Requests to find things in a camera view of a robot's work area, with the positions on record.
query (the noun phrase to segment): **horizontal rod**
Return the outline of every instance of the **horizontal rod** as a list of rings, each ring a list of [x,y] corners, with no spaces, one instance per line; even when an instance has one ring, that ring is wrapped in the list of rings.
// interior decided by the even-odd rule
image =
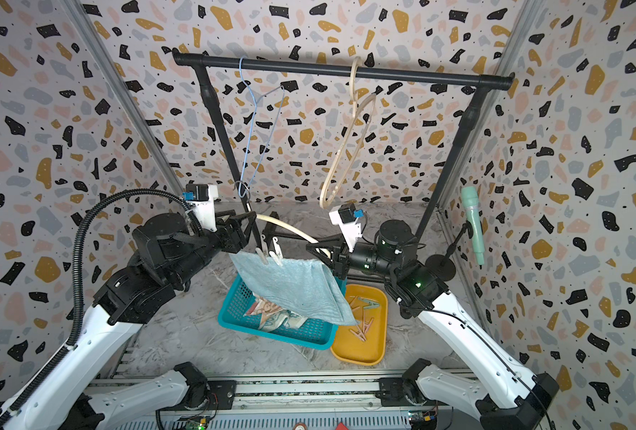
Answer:
[[[347,279],[351,281],[361,281],[361,282],[373,282],[373,283],[384,283],[385,278],[377,277],[377,276],[367,276],[365,274],[347,274]]]
[[[203,54],[183,54],[173,49],[173,58],[179,65],[192,67],[228,67],[238,68],[238,58],[207,56]],[[351,66],[331,64],[290,63],[288,61],[269,61],[244,59],[242,69],[267,70],[269,72],[309,73],[318,75],[349,76]],[[495,75],[465,75],[456,73],[416,72],[412,70],[376,69],[359,67],[357,78],[381,79],[386,81],[426,82],[448,85],[469,85],[486,87],[490,90],[506,91],[512,86],[513,77]]]
[[[270,233],[267,233],[265,231],[263,231],[263,234],[270,237],[282,237],[285,239],[296,239],[296,240],[303,240],[305,241],[306,239],[299,236],[299,235],[295,235],[294,233],[285,233],[284,231],[279,231],[279,230],[274,230]],[[314,239],[316,239],[318,242],[323,242],[325,240],[337,240],[340,239],[342,237],[342,234],[339,235],[332,235],[332,236],[327,236],[327,237],[314,237]]]

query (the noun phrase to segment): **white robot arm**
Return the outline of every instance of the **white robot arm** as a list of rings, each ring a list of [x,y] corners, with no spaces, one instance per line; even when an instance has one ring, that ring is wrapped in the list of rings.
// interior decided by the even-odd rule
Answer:
[[[331,211],[344,238],[307,245],[340,279],[350,269],[382,277],[404,318],[417,316],[464,360],[478,381],[449,374],[419,360],[404,374],[409,401],[441,400],[479,419],[486,429],[532,430],[558,391],[549,374],[535,375],[506,353],[468,316],[447,285],[417,260],[418,237],[398,219],[382,223],[373,243],[358,242],[346,226],[358,225],[354,204]],[[319,250],[327,249],[327,256]]]
[[[127,267],[115,272],[99,289],[84,314],[81,256],[89,223],[111,202],[139,194],[160,195],[180,203],[196,234],[189,234],[182,215],[169,212],[136,228],[133,238],[138,251]],[[127,190],[102,200],[87,213],[77,232],[73,258],[72,314],[80,319],[73,321],[70,338],[33,378],[12,398],[0,402],[0,429],[111,429],[154,409],[175,405],[196,408],[206,402],[210,387],[190,363],[121,391],[93,398],[82,392],[127,339],[175,297],[175,290],[186,291],[193,275],[220,251],[236,253],[247,245],[255,213],[228,211],[216,216],[212,206],[215,197],[217,188],[206,185],[187,185],[185,199],[159,190]],[[248,220],[245,230],[244,220]]]

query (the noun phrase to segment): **terrazzo patterned wall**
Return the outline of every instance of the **terrazzo patterned wall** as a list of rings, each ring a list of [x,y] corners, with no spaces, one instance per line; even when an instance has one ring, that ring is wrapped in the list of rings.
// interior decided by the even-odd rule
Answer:
[[[67,335],[72,244],[85,211],[159,172],[68,18],[49,0],[0,0],[0,401]],[[99,214],[86,241],[94,291],[132,253],[130,231],[168,210],[133,198]]]
[[[177,66],[171,49],[336,65],[351,65],[361,56],[365,67],[493,73],[522,5],[520,0],[88,3],[87,13],[177,175],[182,182],[217,181],[225,200],[236,193],[219,136],[193,70]],[[241,166],[253,113],[250,91],[235,70],[210,69],[210,77]],[[254,71],[245,71],[244,78],[257,96],[280,84],[286,88],[272,142],[281,93],[260,103],[250,168],[261,151],[266,158],[252,198],[317,200],[350,119],[348,78]],[[378,94],[378,110],[341,197],[422,201],[436,183],[474,89],[371,80],[358,80],[357,86],[362,100]],[[348,151],[354,153],[355,145]]]
[[[491,334],[560,384],[561,429],[636,429],[636,0],[546,3],[460,177]],[[459,195],[445,208],[462,225]]]

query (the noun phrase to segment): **clothes rack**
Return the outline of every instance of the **clothes rack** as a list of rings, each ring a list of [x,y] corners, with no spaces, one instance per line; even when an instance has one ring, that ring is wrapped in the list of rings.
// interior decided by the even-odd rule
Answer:
[[[208,67],[226,67],[231,69],[237,69],[239,67],[238,58],[227,58],[208,56],[204,54],[189,54],[179,52],[176,48],[173,51],[173,58],[175,63],[182,66],[190,66],[194,69],[196,77],[199,81],[201,88],[201,98],[204,106],[208,109],[210,119],[213,121],[215,130],[218,133],[222,150],[224,151],[227,164],[232,173],[232,178],[238,182],[241,177],[239,174],[239,167],[237,166],[237,160],[235,159],[232,146],[229,142],[229,136],[225,128],[224,121],[222,119],[222,112],[220,111],[220,104],[218,95],[213,88],[213,84],[210,82],[210,76],[208,74]],[[331,76],[349,76],[351,67],[331,65],[331,64],[306,64],[298,62],[288,61],[270,61],[264,59],[257,60],[244,60],[242,62],[242,69],[246,70],[266,70],[270,72],[286,72],[286,73],[309,73]],[[459,127],[457,133],[452,140],[450,154],[447,156],[443,171],[438,178],[435,189],[430,195],[430,199],[426,205],[426,211],[421,216],[421,220],[418,223],[416,230],[416,236],[420,238],[423,232],[426,230],[428,222],[433,214],[433,211],[438,206],[440,195],[443,188],[450,176],[457,159],[459,159],[463,147],[466,145],[469,135],[476,128],[478,124],[478,118],[480,117],[480,108],[483,106],[488,93],[491,90],[507,91],[514,81],[514,73],[509,76],[496,76],[496,75],[468,75],[459,73],[437,73],[437,72],[417,72],[413,70],[391,70],[391,69],[378,69],[374,67],[360,67],[356,73],[357,78],[376,79],[384,81],[408,81],[408,82],[423,82],[423,83],[436,83],[447,85],[463,85],[475,87],[476,91],[471,97],[464,114],[459,121]],[[248,204],[248,194],[241,197],[242,204],[245,207],[245,211],[250,210]],[[261,238],[258,227],[254,224],[253,235],[257,245],[260,245]]]

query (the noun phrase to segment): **black metal pole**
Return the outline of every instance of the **black metal pole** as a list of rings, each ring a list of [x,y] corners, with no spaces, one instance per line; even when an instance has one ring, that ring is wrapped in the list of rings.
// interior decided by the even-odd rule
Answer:
[[[428,200],[426,211],[423,213],[423,217],[421,217],[421,222],[418,223],[416,236],[419,239],[421,238],[421,236],[423,236],[423,232],[426,231],[428,221],[430,221],[430,217],[433,215],[433,211],[438,206],[440,194],[442,194],[445,184],[450,179],[452,169],[454,169],[454,165],[456,164],[456,160],[459,159],[462,149],[469,139],[469,135],[474,130],[474,128],[476,128],[478,118],[480,117],[480,108],[483,106],[485,97],[488,95],[490,90],[491,89],[488,87],[476,88],[476,92],[474,92],[474,95],[471,97],[469,106],[466,108],[464,114],[461,116],[461,120],[459,121],[459,129],[457,130],[456,135],[454,136],[454,140],[451,143],[450,154],[447,156],[447,161],[445,161],[445,166],[443,167],[443,171],[438,178],[438,182],[437,185],[435,185],[433,194],[430,195],[430,200]]]
[[[279,230],[274,230],[271,233],[266,233],[265,230],[263,231],[263,234],[266,236],[266,238],[268,237],[281,237],[283,239],[296,239],[296,240],[303,240],[305,241],[306,239],[304,237],[301,237],[299,235],[295,235],[294,233],[285,233],[284,231],[279,231]],[[314,237],[314,239],[316,239],[318,242],[322,242],[324,240],[336,240],[336,239],[340,239],[342,237],[342,234],[340,233],[339,235],[332,235],[332,236],[327,236],[327,237]]]
[[[362,281],[362,282],[373,282],[373,283],[384,283],[385,278],[375,277],[375,276],[367,276],[365,274],[347,274],[347,279],[352,281]]]
[[[202,54],[172,54],[175,63],[194,67],[239,67],[238,58],[207,56]],[[309,73],[332,76],[349,76],[350,66],[331,64],[291,63],[288,61],[269,61],[244,59],[242,69],[267,70],[269,72]],[[376,69],[374,67],[360,67],[357,78],[384,79],[388,81],[426,82],[448,85],[470,85],[472,87],[488,87],[490,90],[508,90],[512,86],[513,78],[495,75],[465,75],[455,73],[417,72],[414,70]]]
[[[452,253],[454,252],[454,248],[456,248],[456,245],[459,243],[459,240],[461,239],[461,236],[463,236],[464,232],[466,232],[466,231],[469,232],[469,239],[474,236],[474,230],[473,230],[473,228],[471,228],[471,223],[468,222],[468,221],[466,221],[464,223],[464,225],[461,227],[461,230],[459,231],[459,234],[457,234],[457,236],[454,238],[454,242],[452,242],[447,247],[447,252],[445,253],[445,259],[440,263],[441,266],[443,266],[445,264],[445,262],[450,259]]]
[[[218,99],[218,95],[215,93],[213,84],[210,82],[208,70],[205,67],[194,67],[193,69],[194,72],[196,72],[198,83],[201,87],[201,99],[203,100],[203,105],[206,107],[206,109],[208,109],[210,120],[213,121],[213,125],[215,125],[215,130],[218,133],[220,145],[222,145],[222,150],[225,154],[225,158],[227,159],[227,165],[230,168],[230,173],[232,173],[232,178],[235,180],[235,182],[239,182],[242,177],[239,174],[237,159],[234,156],[234,151],[232,150],[232,145],[230,145],[230,139],[229,136],[227,136],[227,130],[225,129],[225,123],[222,119],[222,112],[220,111],[220,101]],[[248,192],[245,194],[244,197],[241,197],[241,199],[242,204],[244,205],[244,211],[250,212],[251,206],[248,204]],[[256,246],[260,247],[261,234],[258,231],[258,225],[256,225],[255,220],[251,228],[253,231],[253,238],[256,241]]]

